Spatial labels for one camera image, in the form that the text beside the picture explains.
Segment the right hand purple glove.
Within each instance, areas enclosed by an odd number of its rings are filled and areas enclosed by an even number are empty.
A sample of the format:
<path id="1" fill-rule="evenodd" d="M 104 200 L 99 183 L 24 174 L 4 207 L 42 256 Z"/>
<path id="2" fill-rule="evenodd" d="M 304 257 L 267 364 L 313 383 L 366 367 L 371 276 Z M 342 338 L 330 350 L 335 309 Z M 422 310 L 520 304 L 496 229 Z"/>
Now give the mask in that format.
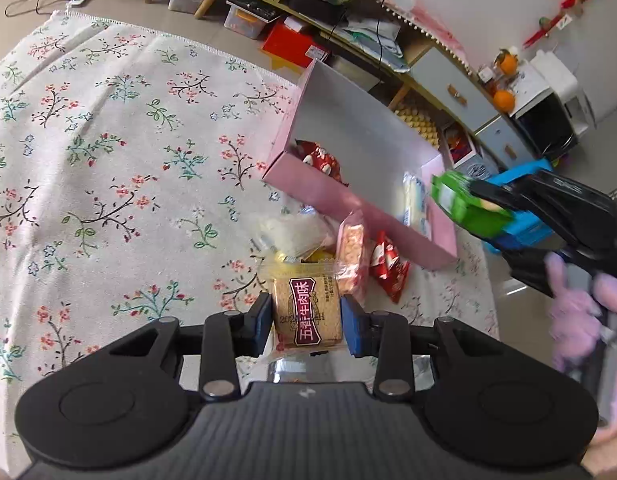
<path id="1" fill-rule="evenodd" d="M 567 285 L 566 263 L 555 252 L 545 258 L 545 266 L 554 296 L 549 309 L 553 363 L 557 370 L 564 372 L 569 366 L 580 364 L 593 351 L 603 330 L 599 308 L 617 314 L 617 279 L 598 274 L 593 281 L 593 292 L 586 292 Z"/>

